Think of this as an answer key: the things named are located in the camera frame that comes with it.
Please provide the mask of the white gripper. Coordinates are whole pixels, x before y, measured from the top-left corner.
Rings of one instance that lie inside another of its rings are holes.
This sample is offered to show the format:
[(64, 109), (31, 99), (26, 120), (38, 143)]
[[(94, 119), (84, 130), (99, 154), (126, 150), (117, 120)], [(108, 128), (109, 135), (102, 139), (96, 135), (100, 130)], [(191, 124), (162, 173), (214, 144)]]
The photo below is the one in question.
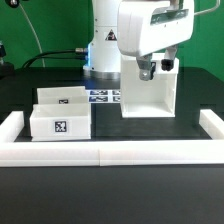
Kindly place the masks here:
[(117, 17), (117, 43), (123, 55), (137, 57), (139, 78), (152, 79), (151, 53), (166, 49), (163, 71), (174, 67), (177, 46), (191, 38), (194, 0), (123, 0)]

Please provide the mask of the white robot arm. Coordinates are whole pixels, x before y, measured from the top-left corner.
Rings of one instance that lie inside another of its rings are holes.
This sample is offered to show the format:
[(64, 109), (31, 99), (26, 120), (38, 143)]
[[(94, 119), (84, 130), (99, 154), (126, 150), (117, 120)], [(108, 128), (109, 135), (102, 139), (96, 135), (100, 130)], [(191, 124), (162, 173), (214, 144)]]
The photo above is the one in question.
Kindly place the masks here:
[(116, 80), (123, 55), (139, 58), (191, 38), (194, 0), (92, 0), (94, 35), (84, 74)]

